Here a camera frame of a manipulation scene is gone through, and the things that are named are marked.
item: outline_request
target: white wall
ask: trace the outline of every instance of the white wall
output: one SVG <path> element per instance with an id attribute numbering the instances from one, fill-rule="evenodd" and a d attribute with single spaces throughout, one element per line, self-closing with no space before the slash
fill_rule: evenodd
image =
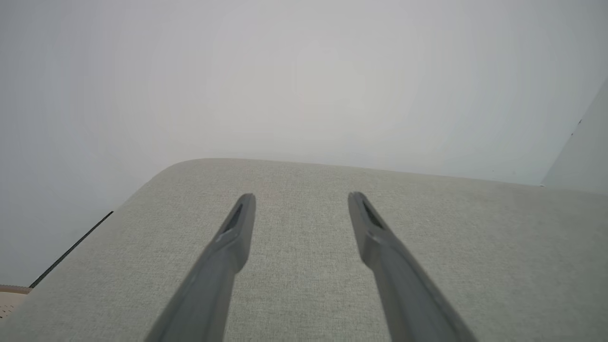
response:
<path id="1" fill-rule="evenodd" d="M 608 79 L 543 184 L 608 195 Z"/>
<path id="2" fill-rule="evenodd" d="M 607 32 L 602 0 L 4 0 L 0 283 L 186 159 L 539 184 Z"/>

